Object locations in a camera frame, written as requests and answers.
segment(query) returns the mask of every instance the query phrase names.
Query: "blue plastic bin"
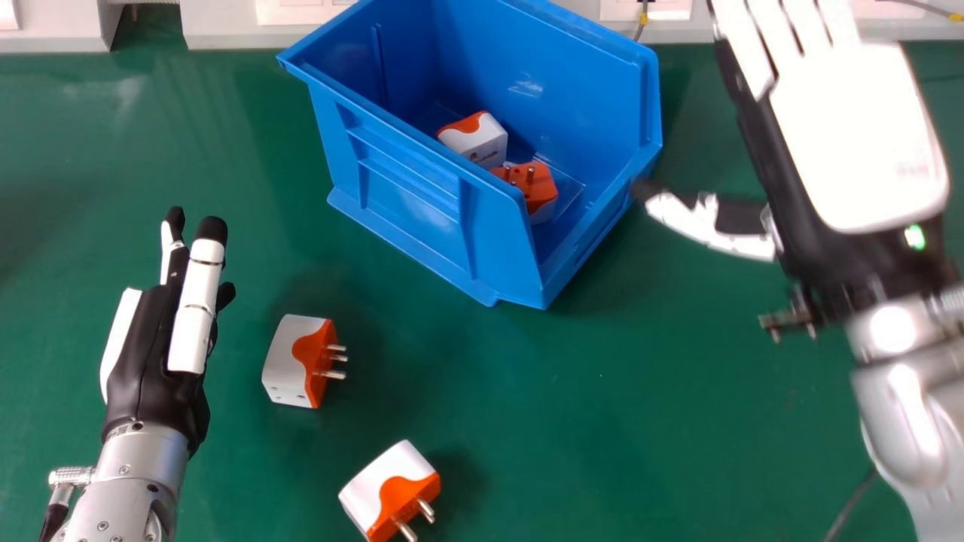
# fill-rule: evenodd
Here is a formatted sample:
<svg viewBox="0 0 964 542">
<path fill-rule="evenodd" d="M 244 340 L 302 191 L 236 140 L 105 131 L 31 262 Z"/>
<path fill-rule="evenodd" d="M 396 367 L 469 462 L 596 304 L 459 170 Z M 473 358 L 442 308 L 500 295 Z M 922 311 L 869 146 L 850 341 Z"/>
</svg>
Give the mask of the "blue plastic bin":
<svg viewBox="0 0 964 542">
<path fill-rule="evenodd" d="M 547 308 L 662 147 L 656 55 L 548 0 L 361 0 L 279 60 L 308 83 L 329 203 L 487 306 Z M 510 161 L 551 167 L 551 221 L 435 139 L 480 110 Z"/>
</svg>

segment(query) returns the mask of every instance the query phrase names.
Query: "green tabletop surface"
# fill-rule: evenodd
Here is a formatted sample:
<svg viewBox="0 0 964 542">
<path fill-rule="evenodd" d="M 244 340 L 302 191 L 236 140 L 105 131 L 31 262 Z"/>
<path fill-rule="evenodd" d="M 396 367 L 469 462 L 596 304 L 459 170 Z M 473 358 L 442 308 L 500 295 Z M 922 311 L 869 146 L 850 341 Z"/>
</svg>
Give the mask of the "green tabletop surface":
<svg viewBox="0 0 964 542">
<path fill-rule="evenodd" d="M 126 286 L 156 284 L 173 204 L 188 231 L 227 220 L 238 287 L 178 541 L 362 540 L 337 493 L 402 439 L 442 475 L 425 541 L 822 539 L 870 461 L 843 334 L 776 346 L 757 323 L 786 304 L 777 266 L 632 209 L 550 310 L 487 309 L 326 204 L 308 92 L 277 51 L 189 52 L 177 17 L 125 16 L 111 54 L 0 58 L 0 540 L 35 540 L 47 473 L 96 460 L 107 332 Z M 964 43 L 907 50 L 962 171 Z M 712 49 L 656 52 L 655 177 L 760 196 Z M 958 261 L 962 209 L 954 192 Z M 261 387 L 286 313 L 332 318 L 349 347 L 318 411 Z M 912 539 L 878 483 L 841 542 Z"/>
</svg>

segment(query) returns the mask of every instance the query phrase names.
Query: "wire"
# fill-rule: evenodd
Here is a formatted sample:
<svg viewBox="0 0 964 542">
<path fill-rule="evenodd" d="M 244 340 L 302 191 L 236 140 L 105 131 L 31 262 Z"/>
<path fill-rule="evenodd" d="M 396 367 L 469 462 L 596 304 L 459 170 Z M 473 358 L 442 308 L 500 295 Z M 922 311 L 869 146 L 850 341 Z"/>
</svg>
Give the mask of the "wire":
<svg viewBox="0 0 964 542">
<path fill-rule="evenodd" d="M 857 504 L 864 498 L 867 494 L 867 490 L 873 485 L 877 480 L 879 473 L 875 467 L 870 467 L 867 474 L 864 475 L 864 479 L 857 484 L 857 487 L 850 494 L 850 499 L 841 508 L 841 512 L 837 514 L 837 519 L 834 520 L 834 525 L 830 527 L 827 531 L 827 535 L 823 537 L 823 542 L 837 542 L 837 539 L 841 535 L 841 531 L 844 530 L 846 522 L 850 519 L 850 515 L 853 513 L 853 509 L 857 507 Z"/>
<path fill-rule="evenodd" d="M 636 37 L 633 41 L 639 41 L 643 36 L 643 30 L 650 23 L 650 0 L 643 0 L 643 13 L 639 16 L 639 28 L 636 29 Z"/>
<path fill-rule="evenodd" d="M 940 15 L 945 19 L 952 20 L 954 22 L 961 22 L 964 20 L 964 15 L 945 10 L 943 8 L 938 8 L 937 6 L 931 6 L 930 4 L 925 4 L 921 0 L 883 0 L 884 2 L 894 2 L 895 4 L 903 4 L 905 6 L 913 6 L 915 8 L 920 8 L 925 12 L 930 12 L 935 15 Z"/>
</svg>

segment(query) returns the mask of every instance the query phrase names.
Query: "robotic arm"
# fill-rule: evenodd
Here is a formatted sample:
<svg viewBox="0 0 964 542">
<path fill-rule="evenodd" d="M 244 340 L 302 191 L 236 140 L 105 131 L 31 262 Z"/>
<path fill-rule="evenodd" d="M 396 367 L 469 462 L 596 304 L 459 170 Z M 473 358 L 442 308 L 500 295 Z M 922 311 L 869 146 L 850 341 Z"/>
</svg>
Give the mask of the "robotic arm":
<svg viewBox="0 0 964 542">
<path fill-rule="evenodd" d="M 900 46 L 844 0 L 709 0 L 717 61 L 767 204 L 657 188 L 649 213 L 796 284 L 774 339 L 841 323 L 864 440 L 923 542 L 964 536 L 964 285 L 945 253 L 950 180 Z"/>
<path fill-rule="evenodd" d="M 217 314 L 235 295 L 219 285 L 228 226 L 201 220 L 190 253 L 184 212 L 161 225 L 160 285 L 128 288 L 120 299 L 100 366 L 107 404 L 96 467 L 50 474 L 52 490 L 40 542 L 173 540 L 187 462 L 207 435 L 206 361 L 217 341 Z M 83 489 L 73 506 L 74 490 Z"/>
</svg>

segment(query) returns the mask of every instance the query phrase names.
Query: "green indicator light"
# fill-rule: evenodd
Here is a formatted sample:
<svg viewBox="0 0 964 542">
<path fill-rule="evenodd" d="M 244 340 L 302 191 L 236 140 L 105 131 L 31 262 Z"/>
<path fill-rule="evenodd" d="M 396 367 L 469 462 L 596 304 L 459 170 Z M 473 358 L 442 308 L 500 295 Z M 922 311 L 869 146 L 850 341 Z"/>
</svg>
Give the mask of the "green indicator light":
<svg viewBox="0 0 964 542">
<path fill-rule="evenodd" d="M 907 246 L 916 251 L 922 251 L 927 246 L 924 229 L 918 224 L 908 226 L 907 230 L 904 230 L 904 239 L 907 240 Z"/>
</svg>

